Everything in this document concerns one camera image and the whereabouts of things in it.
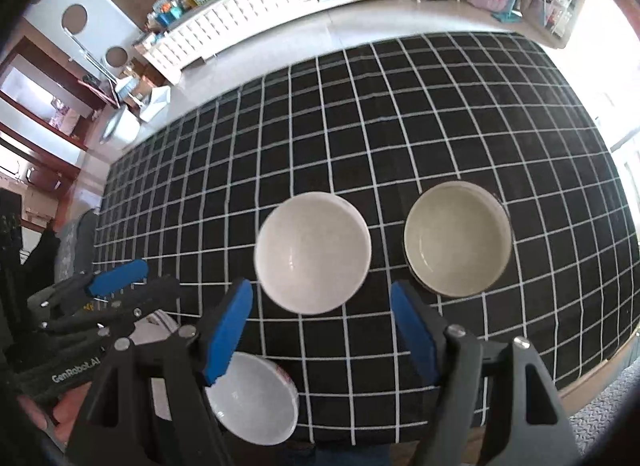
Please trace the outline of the left hand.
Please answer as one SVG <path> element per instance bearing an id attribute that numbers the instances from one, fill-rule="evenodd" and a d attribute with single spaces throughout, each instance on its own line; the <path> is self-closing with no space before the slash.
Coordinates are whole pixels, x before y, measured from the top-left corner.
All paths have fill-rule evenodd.
<path id="1" fill-rule="evenodd" d="M 90 387 L 91 382 L 86 382 L 77 388 L 66 391 L 53 408 L 52 415 L 49 415 L 25 394 L 20 394 L 17 401 L 30 421 L 40 431 L 47 434 L 61 451 L 65 451 L 81 405 L 84 403 Z"/>

